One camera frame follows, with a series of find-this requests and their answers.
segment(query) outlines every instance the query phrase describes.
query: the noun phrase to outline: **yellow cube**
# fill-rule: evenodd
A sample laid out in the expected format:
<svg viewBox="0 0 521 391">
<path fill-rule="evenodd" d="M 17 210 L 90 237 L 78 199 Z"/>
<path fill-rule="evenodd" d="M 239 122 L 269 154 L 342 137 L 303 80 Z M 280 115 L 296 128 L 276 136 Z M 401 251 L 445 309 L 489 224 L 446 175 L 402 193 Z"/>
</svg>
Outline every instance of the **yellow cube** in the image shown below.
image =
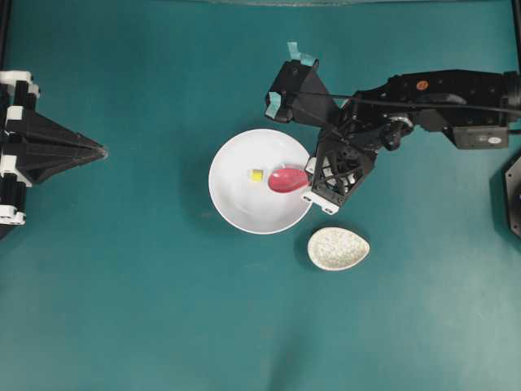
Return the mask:
<svg viewBox="0 0 521 391">
<path fill-rule="evenodd" d="M 264 177 L 264 173 L 261 169 L 252 169 L 250 170 L 250 180 L 252 182 L 262 182 L 262 178 Z"/>
</svg>

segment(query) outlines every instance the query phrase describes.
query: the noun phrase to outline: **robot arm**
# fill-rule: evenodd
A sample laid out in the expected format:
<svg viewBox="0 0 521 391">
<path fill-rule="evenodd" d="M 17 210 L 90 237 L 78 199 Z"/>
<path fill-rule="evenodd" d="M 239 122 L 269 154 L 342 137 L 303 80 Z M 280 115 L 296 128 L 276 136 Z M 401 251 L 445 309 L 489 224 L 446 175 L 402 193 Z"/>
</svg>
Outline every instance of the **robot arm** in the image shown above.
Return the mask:
<svg viewBox="0 0 521 391">
<path fill-rule="evenodd" d="M 25 224 L 27 188 L 103 158 L 105 149 L 35 111 L 40 97 L 29 72 L 0 72 L 0 239 Z"/>
<path fill-rule="evenodd" d="M 521 116 L 521 79 L 450 70 L 394 76 L 354 96 L 331 95 L 318 61 L 287 61 L 266 95 L 266 116 L 321 128 L 303 198 L 336 213 L 374 168 L 379 150 L 395 151 L 416 125 L 443 133 L 459 149 L 508 147 L 508 124 Z M 348 98 L 339 107 L 334 99 Z"/>
</svg>

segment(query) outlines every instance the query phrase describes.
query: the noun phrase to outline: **teal table surface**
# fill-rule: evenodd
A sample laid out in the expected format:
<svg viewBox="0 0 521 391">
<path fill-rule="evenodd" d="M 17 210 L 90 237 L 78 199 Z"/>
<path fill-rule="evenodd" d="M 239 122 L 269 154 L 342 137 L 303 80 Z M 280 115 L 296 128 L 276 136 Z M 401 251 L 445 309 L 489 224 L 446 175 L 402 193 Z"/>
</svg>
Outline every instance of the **teal table surface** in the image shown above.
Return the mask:
<svg viewBox="0 0 521 391">
<path fill-rule="evenodd" d="M 0 389 L 521 389 L 521 242 L 501 167 L 415 131 L 334 217 L 249 235 L 208 194 L 228 138 L 264 118 L 286 42 L 331 92 L 397 73 L 517 68 L 510 2 L 243 7 L 17 0 L 7 67 L 38 111 L 108 146 L 28 194 L 0 243 Z M 306 253 L 322 226 L 370 241 L 352 270 Z"/>
</svg>

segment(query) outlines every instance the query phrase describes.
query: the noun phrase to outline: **spoon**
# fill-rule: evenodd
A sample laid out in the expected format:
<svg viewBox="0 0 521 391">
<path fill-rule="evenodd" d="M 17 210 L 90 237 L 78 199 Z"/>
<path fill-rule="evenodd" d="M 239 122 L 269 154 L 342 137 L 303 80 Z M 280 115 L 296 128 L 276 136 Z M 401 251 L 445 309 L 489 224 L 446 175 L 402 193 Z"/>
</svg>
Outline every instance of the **spoon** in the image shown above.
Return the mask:
<svg viewBox="0 0 521 391">
<path fill-rule="evenodd" d="M 308 175 L 301 169 L 276 169 L 268 178 L 268 187 L 276 193 L 289 193 L 308 185 Z"/>
</svg>

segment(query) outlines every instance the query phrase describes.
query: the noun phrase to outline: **black cable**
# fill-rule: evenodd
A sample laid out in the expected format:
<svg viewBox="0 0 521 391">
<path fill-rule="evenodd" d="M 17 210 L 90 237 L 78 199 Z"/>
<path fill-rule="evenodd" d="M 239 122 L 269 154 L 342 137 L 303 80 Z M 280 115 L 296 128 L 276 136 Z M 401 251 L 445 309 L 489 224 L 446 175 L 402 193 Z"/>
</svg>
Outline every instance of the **black cable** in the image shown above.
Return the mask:
<svg viewBox="0 0 521 391">
<path fill-rule="evenodd" d="M 376 99 L 364 99 L 357 96 L 351 95 L 338 95 L 338 94 L 321 94 L 318 92 L 291 92 L 294 95 L 316 95 L 323 96 L 333 99 L 349 99 L 354 102 L 371 104 L 374 106 L 389 106 L 394 108 L 466 108 L 469 110 L 483 110 L 488 112 L 504 112 L 507 114 L 513 114 L 515 116 L 521 116 L 521 110 L 514 110 L 512 108 L 491 108 L 489 106 L 475 106 L 472 104 L 439 104 L 439 103 L 416 103 L 416 102 L 392 102 L 387 100 L 376 100 Z"/>
</svg>

